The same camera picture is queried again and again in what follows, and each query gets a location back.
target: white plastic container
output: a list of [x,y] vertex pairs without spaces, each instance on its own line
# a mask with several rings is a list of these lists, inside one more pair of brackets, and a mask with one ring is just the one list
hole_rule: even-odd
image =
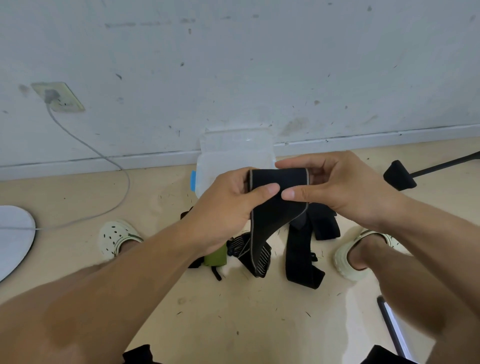
[[195,194],[199,198],[215,178],[243,167],[275,168],[273,138],[267,129],[206,132],[200,137]]

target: white cable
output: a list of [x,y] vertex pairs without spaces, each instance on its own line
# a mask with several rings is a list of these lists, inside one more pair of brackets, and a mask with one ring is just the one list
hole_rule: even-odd
[[123,198],[121,199],[120,202],[118,202],[114,207],[112,207],[111,209],[105,211],[105,212],[102,212],[100,214],[96,214],[96,215],[92,215],[92,216],[87,216],[87,217],[84,217],[84,218],[79,218],[77,220],[73,220],[73,221],[70,221],[70,222],[66,222],[64,224],[60,224],[60,225],[54,225],[54,226],[48,226],[46,228],[20,228],[20,227],[13,227],[13,226],[0,226],[0,230],[53,230],[53,229],[61,229],[61,228],[66,228],[67,226],[70,226],[70,225],[73,225],[73,224],[76,224],[77,222],[81,222],[81,221],[86,221],[86,220],[90,220],[92,218],[97,218],[99,216],[102,216],[104,214],[107,214],[108,212],[110,211],[113,211],[115,210],[117,207],[119,207],[121,204],[123,204],[123,201],[125,201],[125,199],[127,198],[127,195],[128,195],[128,192],[130,191],[130,176],[128,175],[128,172],[126,170],[124,170],[118,163],[114,162],[113,160],[109,159],[108,157],[104,156],[102,153],[100,153],[98,150],[94,149],[93,147],[89,146],[87,143],[85,143],[83,140],[77,138],[75,135],[73,135],[71,132],[69,132],[67,129],[65,129],[63,127],[63,125],[61,125],[58,120],[55,118],[55,116],[53,116],[52,114],[52,110],[50,109],[50,104],[46,103],[46,106],[47,106],[47,111],[48,111],[48,114],[50,115],[50,117],[52,118],[52,120],[55,122],[55,124],[57,124],[64,132],[66,132],[69,136],[71,136],[73,139],[75,139],[76,141],[82,143],[84,146],[86,146],[88,149],[92,150],[93,152],[97,153],[100,157],[102,157],[104,160],[106,160],[107,162],[110,162],[111,164],[113,164],[115,167],[117,167],[118,169],[120,169],[121,171],[123,171],[123,173],[125,173],[125,175],[127,176],[127,191],[125,192],[125,195],[123,196]]

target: baseboard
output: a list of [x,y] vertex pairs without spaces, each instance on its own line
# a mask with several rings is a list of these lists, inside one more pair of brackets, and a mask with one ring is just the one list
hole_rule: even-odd
[[[281,157],[305,153],[321,153],[336,150],[391,146],[475,136],[480,136],[480,124],[276,143],[274,149],[275,155]],[[193,150],[186,152],[112,156],[110,158],[125,169],[135,169],[195,164],[199,154],[200,150]],[[0,181],[62,174],[102,172],[114,169],[114,166],[101,158],[0,166]]]

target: person's right arm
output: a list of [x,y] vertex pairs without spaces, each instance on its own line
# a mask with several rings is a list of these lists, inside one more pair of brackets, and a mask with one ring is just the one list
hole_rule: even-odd
[[480,227],[409,198],[352,152],[309,154],[276,163],[310,170],[311,185],[286,200],[326,204],[366,228],[397,238],[480,317]]

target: electrical outlet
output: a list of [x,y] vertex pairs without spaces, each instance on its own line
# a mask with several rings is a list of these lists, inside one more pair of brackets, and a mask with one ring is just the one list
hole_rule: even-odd
[[33,90],[45,100],[46,90],[55,90],[60,97],[50,103],[50,108],[57,112],[81,112],[84,106],[78,101],[65,82],[37,82],[31,84]]

